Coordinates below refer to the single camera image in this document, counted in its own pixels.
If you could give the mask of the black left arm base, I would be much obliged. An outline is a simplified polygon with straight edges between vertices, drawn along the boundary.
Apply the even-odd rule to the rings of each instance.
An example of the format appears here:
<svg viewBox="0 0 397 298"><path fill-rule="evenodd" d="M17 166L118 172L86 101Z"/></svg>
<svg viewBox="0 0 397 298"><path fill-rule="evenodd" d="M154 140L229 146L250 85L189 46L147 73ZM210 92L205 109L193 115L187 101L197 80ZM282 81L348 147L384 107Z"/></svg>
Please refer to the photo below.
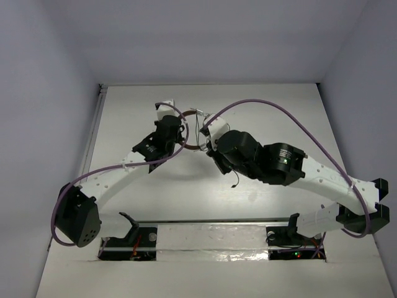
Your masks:
<svg viewBox="0 0 397 298"><path fill-rule="evenodd" d="M98 259L101 261L156 261L158 226L141 226L126 213L119 214L129 222L128 233L123 238L103 238L97 255Z"/></svg>

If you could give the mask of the brown silver headphones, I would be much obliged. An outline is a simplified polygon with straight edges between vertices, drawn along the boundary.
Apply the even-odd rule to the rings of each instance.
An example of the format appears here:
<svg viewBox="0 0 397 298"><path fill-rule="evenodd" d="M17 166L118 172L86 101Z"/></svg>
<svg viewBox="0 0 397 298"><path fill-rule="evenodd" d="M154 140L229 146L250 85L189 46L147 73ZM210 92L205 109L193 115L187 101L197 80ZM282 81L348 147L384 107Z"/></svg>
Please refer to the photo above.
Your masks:
<svg viewBox="0 0 397 298"><path fill-rule="evenodd" d="M191 109L188 111L185 111L182 113L184 117L188 116L195 116L195 127L194 127L194 137L195 137L195 144L189 145L188 143L184 146L186 150L190 151L202 151L205 152L208 150L207 148L207 142L204 141L203 143L200 143L200 129L203 126L204 120L207 120L210 116L209 113L206 113L204 111L198 110L198 109ZM203 117L202 124L199 124L199 117Z"/></svg>

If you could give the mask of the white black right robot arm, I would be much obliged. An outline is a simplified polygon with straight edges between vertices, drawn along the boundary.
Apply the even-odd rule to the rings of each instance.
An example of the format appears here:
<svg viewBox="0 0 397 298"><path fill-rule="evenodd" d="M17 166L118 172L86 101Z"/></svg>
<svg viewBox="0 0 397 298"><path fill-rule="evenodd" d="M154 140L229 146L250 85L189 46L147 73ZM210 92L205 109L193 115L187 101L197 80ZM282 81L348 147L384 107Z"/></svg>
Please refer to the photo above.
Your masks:
<svg viewBox="0 0 397 298"><path fill-rule="evenodd" d="M222 174L235 171L264 184L306 190L332 201L309 214L293 214L286 235L300 244L317 234L345 229L373 234L390 222L390 210L380 201L388 194L384 179L349 182L343 175L286 143L261 145L247 132L208 133L207 155Z"/></svg>

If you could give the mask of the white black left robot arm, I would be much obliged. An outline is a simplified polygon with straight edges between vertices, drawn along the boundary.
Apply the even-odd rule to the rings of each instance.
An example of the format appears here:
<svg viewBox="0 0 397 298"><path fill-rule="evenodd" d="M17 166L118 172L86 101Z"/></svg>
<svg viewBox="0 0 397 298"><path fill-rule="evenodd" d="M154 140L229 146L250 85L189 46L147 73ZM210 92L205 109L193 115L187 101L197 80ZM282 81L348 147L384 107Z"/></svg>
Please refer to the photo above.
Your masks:
<svg viewBox="0 0 397 298"><path fill-rule="evenodd" d="M175 157L175 145L185 144L189 126L182 116L165 115L115 166L97 169L65 184L51 216L53 239L60 245L87 246L105 228L100 210L121 190Z"/></svg>

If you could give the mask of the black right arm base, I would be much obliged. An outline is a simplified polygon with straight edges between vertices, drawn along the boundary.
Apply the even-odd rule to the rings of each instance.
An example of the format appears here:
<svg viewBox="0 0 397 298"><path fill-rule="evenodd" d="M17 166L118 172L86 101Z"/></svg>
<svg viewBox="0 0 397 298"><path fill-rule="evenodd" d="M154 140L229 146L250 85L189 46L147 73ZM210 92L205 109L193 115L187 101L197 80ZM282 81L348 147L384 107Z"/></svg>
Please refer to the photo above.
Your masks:
<svg viewBox="0 0 397 298"><path fill-rule="evenodd" d="M270 226L266 228L266 243L269 247L271 261L283 260L324 260L324 235L320 238L305 237L297 233L299 213L293 214L285 226Z"/></svg>

